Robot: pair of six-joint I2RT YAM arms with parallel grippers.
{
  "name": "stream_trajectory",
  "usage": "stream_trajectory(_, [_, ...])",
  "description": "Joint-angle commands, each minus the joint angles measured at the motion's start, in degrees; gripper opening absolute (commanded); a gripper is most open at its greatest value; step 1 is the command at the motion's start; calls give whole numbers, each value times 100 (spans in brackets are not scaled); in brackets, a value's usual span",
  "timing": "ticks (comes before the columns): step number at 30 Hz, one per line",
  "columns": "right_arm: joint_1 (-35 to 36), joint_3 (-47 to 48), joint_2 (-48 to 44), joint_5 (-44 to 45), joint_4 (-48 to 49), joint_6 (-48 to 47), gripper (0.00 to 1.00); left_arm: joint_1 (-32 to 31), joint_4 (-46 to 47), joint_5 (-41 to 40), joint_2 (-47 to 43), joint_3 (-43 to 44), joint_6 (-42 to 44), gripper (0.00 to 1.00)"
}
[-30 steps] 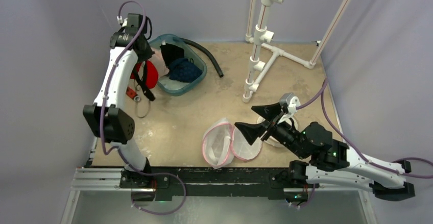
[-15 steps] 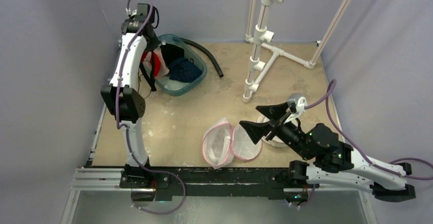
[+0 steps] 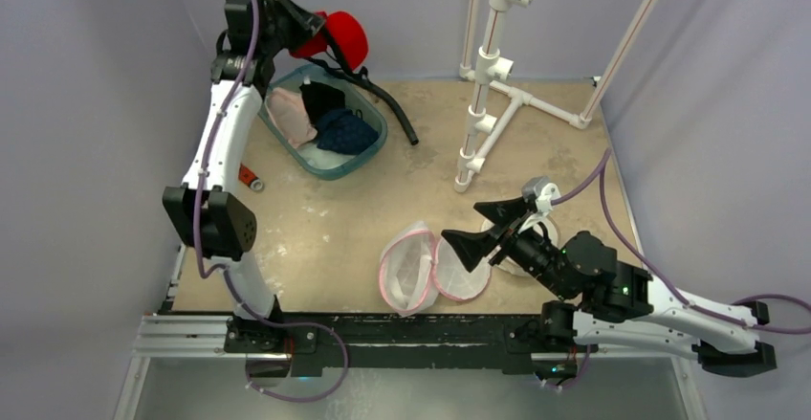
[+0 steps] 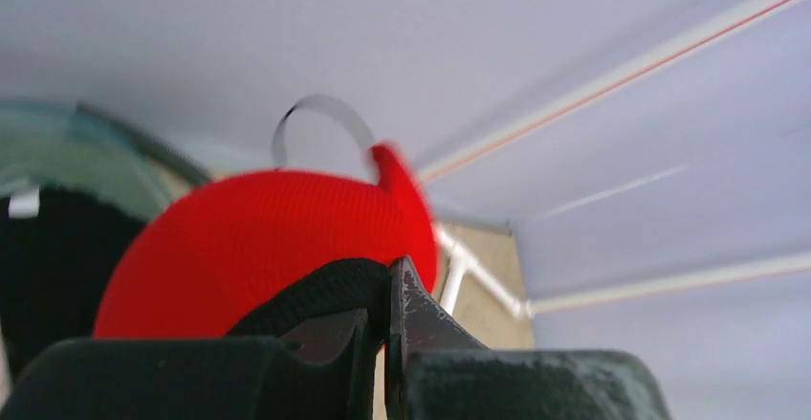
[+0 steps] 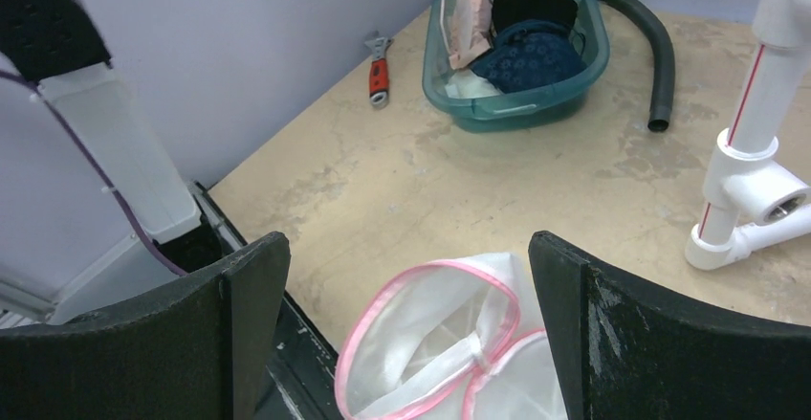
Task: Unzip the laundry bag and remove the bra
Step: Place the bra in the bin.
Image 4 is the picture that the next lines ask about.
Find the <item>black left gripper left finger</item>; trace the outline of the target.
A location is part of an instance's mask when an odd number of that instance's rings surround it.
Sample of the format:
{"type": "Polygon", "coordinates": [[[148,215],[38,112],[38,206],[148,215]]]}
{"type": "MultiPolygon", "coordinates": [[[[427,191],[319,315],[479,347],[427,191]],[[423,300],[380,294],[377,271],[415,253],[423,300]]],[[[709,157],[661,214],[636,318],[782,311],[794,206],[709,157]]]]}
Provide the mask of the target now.
{"type": "Polygon", "coordinates": [[[364,310],[279,338],[71,340],[37,357],[5,419],[368,419],[374,333],[364,310]]]}

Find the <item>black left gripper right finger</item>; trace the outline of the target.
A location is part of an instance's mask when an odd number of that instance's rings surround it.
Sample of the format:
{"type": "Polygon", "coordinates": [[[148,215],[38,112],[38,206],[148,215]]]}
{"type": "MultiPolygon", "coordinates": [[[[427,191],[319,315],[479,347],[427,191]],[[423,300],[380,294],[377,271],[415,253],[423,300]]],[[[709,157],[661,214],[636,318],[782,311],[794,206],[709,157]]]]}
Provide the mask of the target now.
{"type": "Polygon", "coordinates": [[[391,267],[385,406],[390,419],[670,417],[629,353],[490,349],[426,291],[409,257],[391,267]]]}

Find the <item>red and black bra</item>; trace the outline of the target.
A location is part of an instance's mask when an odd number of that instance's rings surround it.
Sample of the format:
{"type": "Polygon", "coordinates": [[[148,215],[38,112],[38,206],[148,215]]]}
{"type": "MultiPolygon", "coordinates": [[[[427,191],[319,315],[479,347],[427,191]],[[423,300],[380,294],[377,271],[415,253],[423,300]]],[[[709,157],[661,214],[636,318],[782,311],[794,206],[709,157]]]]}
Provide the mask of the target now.
{"type": "Polygon", "coordinates": [[[340,99],[308,95],[367,153],[375,183],[289,167],[281,120],[274,167],[205,185],[171,204],[126,250],[92,334],[101,339],[282,335],[356,308],[385,313],[390,267],[408,258],[425,287],[438,246],[408,163],[340,99]]]}

